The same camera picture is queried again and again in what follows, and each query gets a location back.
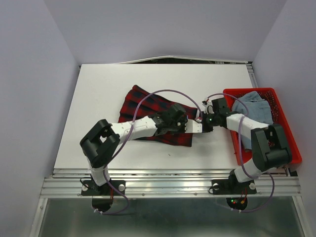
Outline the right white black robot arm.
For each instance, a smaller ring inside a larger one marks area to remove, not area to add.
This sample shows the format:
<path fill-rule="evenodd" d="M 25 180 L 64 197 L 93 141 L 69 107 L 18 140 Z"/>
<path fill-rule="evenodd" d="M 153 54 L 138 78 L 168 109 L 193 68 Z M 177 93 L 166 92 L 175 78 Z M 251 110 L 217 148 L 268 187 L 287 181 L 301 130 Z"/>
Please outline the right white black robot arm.
<path fill-rule="evenodd" d="M 225 98 L 203 101 L 204 132 L 211 132 L 213 127 L 220 126 L 237 132 L 239 138 L 245 137 L 251 142 L 251 159 L 241 162 L 240 167 L 232 170 L 227 179 L 212 181 L 209 190 L 215 195 L 253 189 L 254 180 L 260 175 L 292 161 L 283 127 L 280 124 L 269 125 L 250 119 L 247 105 L 243 101 L 239 103 L 244 106 L 245 112 L 231 111 Z"/>

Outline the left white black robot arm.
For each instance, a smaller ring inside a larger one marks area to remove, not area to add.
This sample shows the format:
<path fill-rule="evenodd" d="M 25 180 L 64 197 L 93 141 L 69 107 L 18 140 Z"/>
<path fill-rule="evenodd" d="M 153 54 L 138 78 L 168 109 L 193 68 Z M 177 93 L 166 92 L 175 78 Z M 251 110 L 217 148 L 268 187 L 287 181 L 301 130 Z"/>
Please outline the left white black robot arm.
<path fill-rule="evenodd" d="M 180 104 L 172 105 L 168 110 L 145 116 L 140 119 L 109 123 L 106 119 L 98 121 L 80 141 L 86 156 L 93 189 L 100 195 L 106 194 L 110 188 L 107 168 L 114 159 L 117 147 L 128 141 L 160 135 L 184 134 L 192 130 L 193 120 L 186 115 Z"/>

